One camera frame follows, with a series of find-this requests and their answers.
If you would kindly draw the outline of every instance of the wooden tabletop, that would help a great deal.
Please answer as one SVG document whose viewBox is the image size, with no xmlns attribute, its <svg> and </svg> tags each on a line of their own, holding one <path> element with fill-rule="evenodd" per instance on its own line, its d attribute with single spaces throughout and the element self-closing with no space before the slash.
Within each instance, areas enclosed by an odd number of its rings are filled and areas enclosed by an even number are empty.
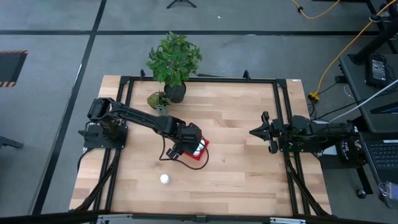
<svg viewBox="0 0 398 224">
<path fill-rule="evenodd" d="M 115 99 L 119 80 L 120 76 L 104 76 L 99 96 Z M 308 117 L 301 81 L 287 80 L 287 84 L 293 114 Z M 147 97 L 162 90 L 163 85 L 135 81 L 130 106 L 156 114 L 147 104 Z M 128 122 L 129 134 L 121 153 L 111 211 L 291 216 L 283 155 L 270 154 L 267 142 L 249 134 L 249 130 L 261 125 L 263 111 L 268 111 L 271 119 L 277 118 L 272 85 L 208 82 L 186 82 L 186 85 L 184 101 L 169 106 L 169 115 L 201 128 L 210 141 L 208 165 L 202 170 L 190 170 L 177 162 L 159 161 L 162 138 L 149 128 Z M 166 140 L 166 150 L 172 144 Z M 94 149 L 82 160 L 70 208 L 79 206 L 93 190 L 103 154 L 104 149 Z M 330 212 L 319 161 L 306 153 L 301 153 L 301 158 L 309 191 Z M 193 167 L 204 163 L 204 159 L 195 161 L 186 155 L 180 159 Z M 160 182 L 162 174 L 170 176 L 169 184 Z M 298 188 L 296 195 L 302 211 Z M 105 198 L 103 194 L 100 208 L 104 207 Z"/>
</svg>

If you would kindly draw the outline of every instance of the plant pot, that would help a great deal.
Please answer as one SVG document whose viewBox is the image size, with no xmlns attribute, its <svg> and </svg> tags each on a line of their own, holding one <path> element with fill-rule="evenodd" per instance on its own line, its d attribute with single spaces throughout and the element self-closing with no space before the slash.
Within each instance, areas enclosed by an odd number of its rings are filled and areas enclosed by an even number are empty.
<svg viewBox="0 0 398 224">
<path fill-rule="evenodd" d="M 170 101 L 173 103 L 181 103 L 184 100 L 185 93 L 187 92 L 187 86 L 183 82 L 181 86 L 164 86 L 164 92 Z"/>
</svg>

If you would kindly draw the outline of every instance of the small white ball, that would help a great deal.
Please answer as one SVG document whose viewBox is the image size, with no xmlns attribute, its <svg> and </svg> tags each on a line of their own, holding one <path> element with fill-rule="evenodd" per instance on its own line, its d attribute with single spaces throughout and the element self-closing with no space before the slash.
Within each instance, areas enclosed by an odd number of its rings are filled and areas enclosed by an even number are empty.
<svg viewBox="0 0 398 224">
<path fill-rule="evenodd" d="M 168 184 L 170 182 L 170 177 L 167 174 L 162 174 L 160 176 L 160 181 L 162 184 Z"/>
</svg>

